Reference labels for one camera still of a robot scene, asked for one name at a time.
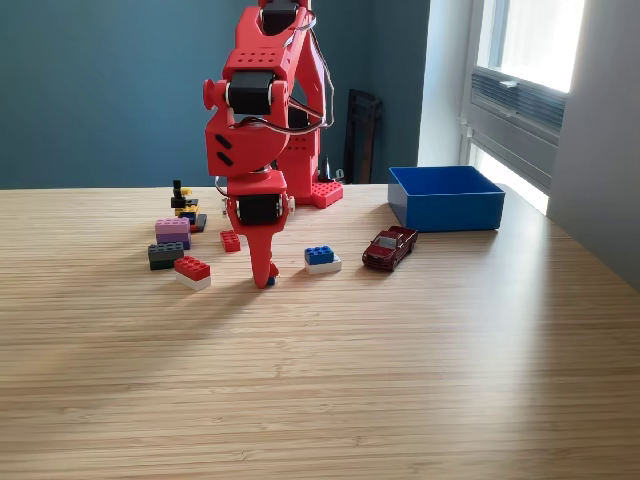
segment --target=blue box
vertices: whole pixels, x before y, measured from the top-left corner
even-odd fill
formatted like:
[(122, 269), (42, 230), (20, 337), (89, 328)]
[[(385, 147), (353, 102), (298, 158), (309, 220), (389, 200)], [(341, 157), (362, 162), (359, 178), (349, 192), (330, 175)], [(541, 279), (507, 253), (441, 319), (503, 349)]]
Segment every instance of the blue box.
[(308, 265), (321, 265), (323, 263), (333, 263), (333, 250), (329, 247), (312, 247), (304, 251), (304, 259)]
[(389, 169), (389, 204), (419, 232), (495, 230), (504, 192), (471, 166)]

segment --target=red toy car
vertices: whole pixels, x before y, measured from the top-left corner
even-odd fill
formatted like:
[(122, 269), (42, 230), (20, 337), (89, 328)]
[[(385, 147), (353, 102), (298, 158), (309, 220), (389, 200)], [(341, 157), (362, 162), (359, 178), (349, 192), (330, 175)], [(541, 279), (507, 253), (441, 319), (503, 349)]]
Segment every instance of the red toy car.
[(382, 231), (362, 254), (367, 267), (394, 271), (405, 255), (413, 252), (418, 231), (410, 228), (391, 227)]

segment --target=wire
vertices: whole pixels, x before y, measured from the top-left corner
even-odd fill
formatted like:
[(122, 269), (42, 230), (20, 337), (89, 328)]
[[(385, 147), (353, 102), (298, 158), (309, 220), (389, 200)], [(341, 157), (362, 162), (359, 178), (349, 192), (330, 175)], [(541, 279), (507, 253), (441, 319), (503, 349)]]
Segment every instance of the wire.
[(307, 11), (307, 13), (309, 15), (311, 15), (311, 20), (309, 20), (309, 23), (307, 23), (306, 25), (303, 25), (301, 27), (295, 27), (294, 30), (299, 30), (301, 32), (306, 32), (307, 30), (313, 28), (316, 26), (317, 23), (317, 17), (316, 14), (314, 12), (312, 12), (311, 10)]
[(313, 115), (314, 117), (322, 118), (322, 114), (320, 112), (317, 112), (317, 111), (307, 107), (306, 105), (304, 105), (299, 100), (293, 98), (293, 96), (289, 97), (289, 102), (291, 103), (291, 106), (293, 108), (297, 108), (298, 110), (302, 110), (303, 112), (308, 113), (309, 115)]
[(335, 115), (334, 115), (335, 88), (331, 80), (331, 72), (329, 71), (329, 66), (327, 65), (327, 61), (325, 60), (324, 55), (322, 54), (322, 50), (320, 49), (320, 44), (318, 43), (318, 37), (316, 37), (316, 32), (313, 30), (313, 27), (316, 24), (316, 14), (313, 13), (312, 11), (309, 11), (309, 13), (313, 15), (312, 20), (307, 25), (304, 25), (302, 27), (297, 27), (297, 30), (310, 31), (311, 39), (313, 40), (313, 46), (316, 50), (316, 53), (318, 54), (318, 57), (320, 57), (320, 61), (322, 62), (322, 67), (324, 68), (324, 74), (327, 78), (327, 83), (329, 84), (329, 90), (331, 92), (331, 106), (329, 108), (329, 111), (331, 112), (331, 121), (327, 123), (326, 121), (327, 119), (324, 115), (321, 115), (318, 112), (311, 110), (306, 105), (302, 105), (302, 103), (298, 102), (292, 97), (289, 97), (289, 101), (292, 107), (303, 110), (310, 115), (320, 118), (321, 120), (318, 122), (312, 123), (309, 126), (304, 128), (288, 128), (288, 127), (281, 127), (279, 125), (271, 123), (265, 120), (264, 118), (246, 117), (242, 119), (239, 123), (232, 125), (232, 128), (241, 128), (247, 125), (260, 124), (267, 127), (269, 130), (273, 130), (274, 132), (278, 132), (278, 133), (283, 133), (285, 135), (306, 135), (308, 133), (315, 132), (318, 129), (326, 129), (333, 125), (335, 121)]

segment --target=red lego brick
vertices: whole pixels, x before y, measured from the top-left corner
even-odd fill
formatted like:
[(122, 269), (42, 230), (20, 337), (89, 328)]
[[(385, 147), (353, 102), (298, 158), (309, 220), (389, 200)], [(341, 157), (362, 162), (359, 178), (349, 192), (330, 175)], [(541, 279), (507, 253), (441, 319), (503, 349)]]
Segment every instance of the red lego brick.
[(316, 208), (327, 208), (343, 196), (344, 190), (338, 182), (314, 183), (311, 186), (311, 203)]
[(193, 257), (183, 257), (176, 260), (173, 268), (175, 268), (176, 272), (181, 273), (194, 282), (211, 276), (211, 267)]
[(228, 232), (220, 232), (220, 242), (224, 247), (226, 253), (239, 252), (240, 251), (240, 239), (236, 232), (229, 230)]

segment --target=robotic arm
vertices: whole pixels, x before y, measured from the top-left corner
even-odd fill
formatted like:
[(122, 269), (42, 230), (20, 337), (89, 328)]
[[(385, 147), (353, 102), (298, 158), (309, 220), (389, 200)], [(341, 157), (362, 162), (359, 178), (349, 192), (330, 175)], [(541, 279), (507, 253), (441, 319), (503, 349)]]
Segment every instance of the robotic arm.
[[(311, 1), (259, 0), (247, 8), (223, 80), (204, 84), (205, 107), (217, 109), (205, 131), (209, 174), (216, 187), (227, 177), (227, 191), (218, 190), (234, 230), (247, 237), (259, 288), (277, 272), (271, 241), (293, 212), (293, 197), (312, 203), (320, 130), (333, 123), (333, 112), (326, 120), (325, 73), (332, 108), (333, 86), (312, 30)], [(308, 105), (291, 96), (296, 80)], [(238, 121), (236, 114), (246, 117)], [(333, 188), (341, 198), (342, 187)]]

